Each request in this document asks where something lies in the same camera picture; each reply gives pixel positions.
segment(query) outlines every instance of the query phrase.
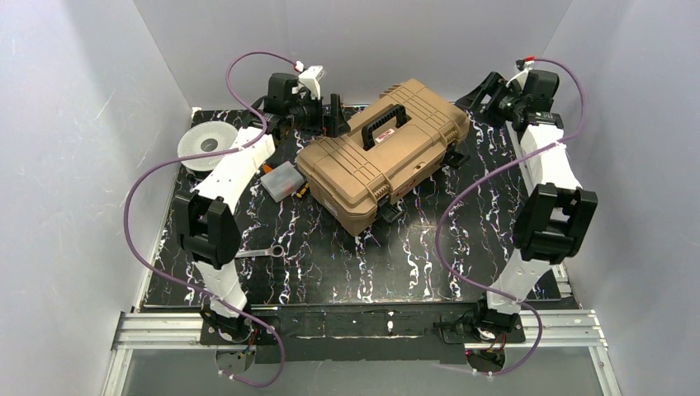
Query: white connector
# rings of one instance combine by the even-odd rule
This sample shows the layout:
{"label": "white connector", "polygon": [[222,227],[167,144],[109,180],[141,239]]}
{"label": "white connector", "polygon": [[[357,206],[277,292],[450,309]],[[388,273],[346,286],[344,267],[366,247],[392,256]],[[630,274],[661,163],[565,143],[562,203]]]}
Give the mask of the white connector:
{"label": "white connector", "polygon": [[311,93],[311,99],[321,98],[321,78],[326,75],[323,66],[309,66],[299,75],[299,84],[307,87]]}
{"label": "white connector", "polygon": [[507,83],[505,83],[506,87],[510,87],[510,83],[513,81],[518,81],[518,84],[520,85],[520,89],[523,89],[525,87],[525,82],[527,81],[527,75],[530,73],[530,70],[532,69],[532,66],[535,64],[534,60],[528,60],[525,62],[523,66],[523,70],[520,73],[515,74],[512,76]]}

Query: gray small box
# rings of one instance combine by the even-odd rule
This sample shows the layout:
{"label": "gray small box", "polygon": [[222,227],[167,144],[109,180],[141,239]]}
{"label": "gray small box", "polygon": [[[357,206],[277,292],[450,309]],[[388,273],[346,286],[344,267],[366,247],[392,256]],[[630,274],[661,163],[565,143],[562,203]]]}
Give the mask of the gray small box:
{"label": "gray small box", "polygon": [[275,202],[279,202],[299,190],[304,184],[304,177],[287,161],[260,177],[260,182]]}

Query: cable connector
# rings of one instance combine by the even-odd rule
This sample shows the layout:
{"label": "cable connector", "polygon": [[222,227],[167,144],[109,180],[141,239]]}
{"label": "cable connector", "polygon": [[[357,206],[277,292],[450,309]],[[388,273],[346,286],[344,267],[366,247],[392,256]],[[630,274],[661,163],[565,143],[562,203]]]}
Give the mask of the cable connector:
{"label": "cable connector", "polygon": [[525,69],[525,66],[532,65],[534,62],[534,56],[527,56],[526,58],[516,60],[515,67],[522,72]]}

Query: wrench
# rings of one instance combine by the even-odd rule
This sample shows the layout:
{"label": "wrench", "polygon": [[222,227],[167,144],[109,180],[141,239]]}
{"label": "wrench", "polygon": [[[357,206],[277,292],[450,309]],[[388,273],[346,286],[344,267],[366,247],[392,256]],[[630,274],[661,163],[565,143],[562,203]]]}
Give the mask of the wrench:
{"label": "wrench", "polygon": [[274,246],[267,248],[267,249],[239,250],[239,252],[236,253],[236,258],[260,257],[260,256],[282,257],[282,256],[284,256],[284,248],[280,245],[274,245]]}

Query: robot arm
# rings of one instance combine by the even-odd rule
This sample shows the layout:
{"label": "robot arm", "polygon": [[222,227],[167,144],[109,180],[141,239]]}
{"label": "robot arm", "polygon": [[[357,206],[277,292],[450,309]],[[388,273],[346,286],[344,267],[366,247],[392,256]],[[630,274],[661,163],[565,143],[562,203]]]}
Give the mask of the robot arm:
{"label": "robot arm", "polygon": [[[233,216],[240,196],[275,152],[275,142],[284,139],[291,129],[307,128],[333,135],[347,128],[338,95],[331,94],[330,112],[324,114],[319,84],[324,74],[322,66],[310,66],[298,76],[274,73],[268,81],[267,95],[257,103],[264,105],[267,133],[254,145],[224,156],[194,191],[177,194],[173,200],[180,246],[192,255],[206,288],[237,309],[243,310],[247,304],[233,263],[241,242]],[[260,134],[260,127],[253,115],[244,116],[232,147],[253,140]],[[246,328],[239,315],[219,301],[211,301],[202,317],[232,337]]]}
{"label": "robot arm", "polygon": [[[519,72],[509,80],[491,73],[457,105],[479,113],[495,126],[507,125],[517,135],[519,158],[561,139],[564,124],[550,113],[559,77],[533,70],[531,58],[516,63]],[[523,175],[530,177],[530,196],[513,227],[515,249],[503,272],[491,286],[523,301],[552,265],[573,257],[598,204],[592,191],[581,188],[571,171],[565,146],[558,144],[524,163]],[[493,292],[477,306],[470,322],[474,334],[513,331],[520,304]]]}

